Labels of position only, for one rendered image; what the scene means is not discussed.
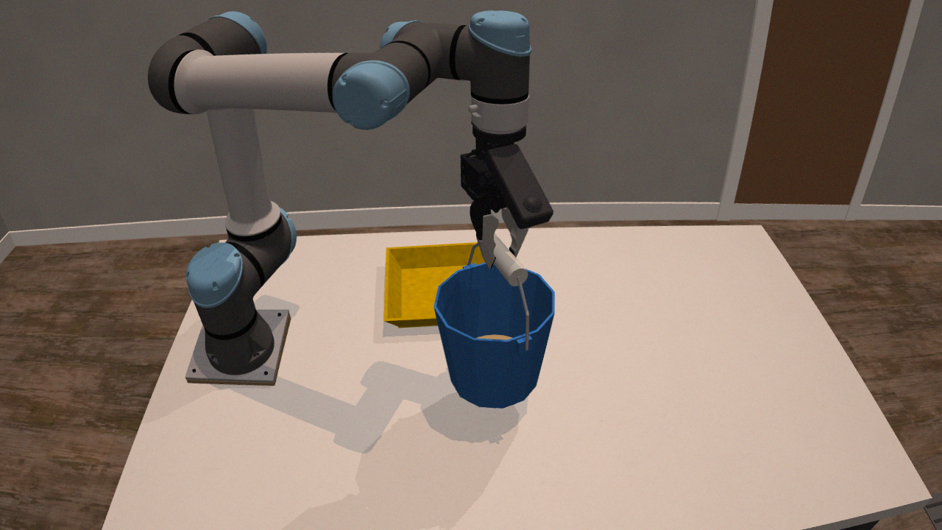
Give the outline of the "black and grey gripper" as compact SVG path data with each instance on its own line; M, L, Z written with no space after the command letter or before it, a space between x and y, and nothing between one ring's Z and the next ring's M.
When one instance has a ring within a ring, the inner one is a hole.
M470 218L475 229L475 238L478 245L480 245L481 254L487 267L491 269L492 263L497 259L494 256L494 248L497 246L494 241L494 234L499 224L497 216L491 213L491 209L495 213L502 209L503 221L507 225L511 236L509 251L514 256L520 251L529 227L520 229L516 225L514 216L509 212L507 202L499 192L497 183L492 179L484 158L489 149L514 145L514 142L522 140L527 135L527 125L515 133L494 134L479 130L473 124L473 135L475 136L475 149L471 153L461 155L461 187L474 200L470 206ZM473 155L473 157L469 157L469 155Z

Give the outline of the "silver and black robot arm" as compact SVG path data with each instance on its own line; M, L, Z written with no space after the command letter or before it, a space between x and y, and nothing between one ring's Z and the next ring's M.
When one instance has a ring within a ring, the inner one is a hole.
M166 41L148 71L166 110L208 112L228 239L193 256L186 284L210 364L225 375L246 375L272 356L272 329L253 297L297 242L292 220L270 200L255 110L337 112L374 130L444 78L470 81L479 130L508 134L528 123L531 30L514 11L480 11L469 26L396 21L372 53L267 51L256 21L227 11ZM518 228L549 222L554 211L517 144L489 149L484 161Z

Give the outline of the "blue pail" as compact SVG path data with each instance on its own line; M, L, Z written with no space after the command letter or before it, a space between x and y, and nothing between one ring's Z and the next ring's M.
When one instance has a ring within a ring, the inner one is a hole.
M497 234L494 241L492 268L471 264L480 246L473 245L467 265L438 286L434 310L458 395L478 407L503 409L537 386L555 291L525 269Z

